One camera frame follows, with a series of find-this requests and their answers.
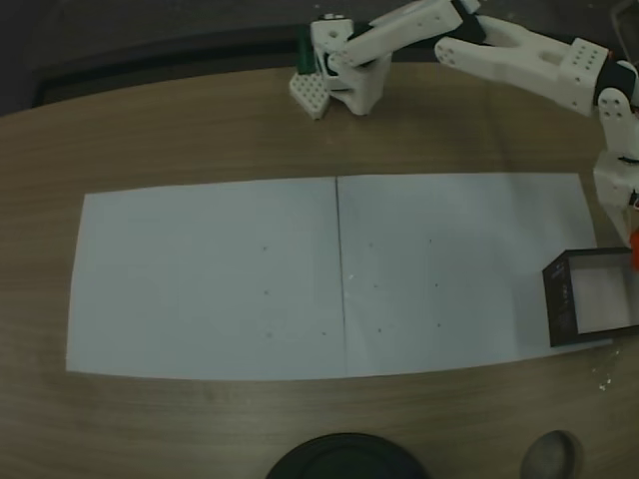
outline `black lid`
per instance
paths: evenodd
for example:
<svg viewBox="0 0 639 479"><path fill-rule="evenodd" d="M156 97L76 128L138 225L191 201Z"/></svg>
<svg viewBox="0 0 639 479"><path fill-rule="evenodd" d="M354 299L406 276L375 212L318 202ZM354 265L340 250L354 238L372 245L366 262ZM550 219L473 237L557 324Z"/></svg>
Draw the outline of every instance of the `black lid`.
<svg viewBox="0 0 639 479"><path fill-rule="evenodd" d="M330 434L284 456L267 479L428 479L399 446L376 436Z"/></svg>

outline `open box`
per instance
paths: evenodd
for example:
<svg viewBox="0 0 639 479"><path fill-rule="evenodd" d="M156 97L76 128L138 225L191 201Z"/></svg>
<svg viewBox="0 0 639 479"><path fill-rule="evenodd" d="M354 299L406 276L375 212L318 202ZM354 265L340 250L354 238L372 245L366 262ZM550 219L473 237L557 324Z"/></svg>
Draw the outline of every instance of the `open box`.
<svg viewBox="0 0 639 479"><path fill-rule="evenodd" d="M630 249L565 251L543 271L550 345L639 332L639 272Z"/></svg>

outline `dark floor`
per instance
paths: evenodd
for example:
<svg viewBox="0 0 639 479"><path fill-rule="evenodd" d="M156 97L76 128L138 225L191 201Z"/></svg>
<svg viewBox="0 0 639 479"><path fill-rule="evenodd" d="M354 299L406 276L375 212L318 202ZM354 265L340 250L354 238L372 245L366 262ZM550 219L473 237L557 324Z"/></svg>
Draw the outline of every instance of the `dark floor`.
<svg viewBox="0 0 639 479"><path fill-rule="evenodd" d="M483 0L481 12L546 34L610 45L618 0ZM34 72L78 60L144 58L185 38L303 24L320 13L368 20L404 0L4 0L0 2L0 115L28 108Z"/></svg>

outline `paper sheet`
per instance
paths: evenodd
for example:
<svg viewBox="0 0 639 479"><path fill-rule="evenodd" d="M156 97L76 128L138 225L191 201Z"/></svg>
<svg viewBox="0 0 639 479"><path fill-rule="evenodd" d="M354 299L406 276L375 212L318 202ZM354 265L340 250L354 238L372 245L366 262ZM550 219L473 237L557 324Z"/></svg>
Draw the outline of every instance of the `paper sheet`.
<svg viewBox="0 0 639 479"><path fill-rule="evenodd" d="M89 195L67 368L344 376L339 275L334 179Z"/></svg>
<svg viewBox="0 0 639 479"><path fill-rule="evenodd" d="M565 350L548 346L541 271L567 248L595 245L576 175L337 185L277 180L87 196L67 368L310 379Z"/></svg>
<svg viewBox="0 0 639 479"><path fill-rule="evenodd" d="M595 247L577 175L340 178L348 375L514 361L550 348L541 271Z"/></svg>

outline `wooden table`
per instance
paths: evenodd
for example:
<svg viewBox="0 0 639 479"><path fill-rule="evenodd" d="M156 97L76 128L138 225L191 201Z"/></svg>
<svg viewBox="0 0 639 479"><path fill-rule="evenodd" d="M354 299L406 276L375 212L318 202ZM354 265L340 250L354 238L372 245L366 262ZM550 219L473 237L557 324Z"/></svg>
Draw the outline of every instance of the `wooden table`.
<svg viewBox="0 0 639 479"><path fill-rule="evenodd" d="M74 247L89 192L361 173L578 172L599 243L618 244L593 194L603 145L595 120L436 65L404 64L393 67L372 116L333 105L313 122L289 98L291 73L167 82L0 119L0 475L263 478L304 440L360 431L406 447L435 479L515 478L534 439L565 429L581 441L582 477L635 477L633 338L552 358L365 379L65 372Z"/></svg>

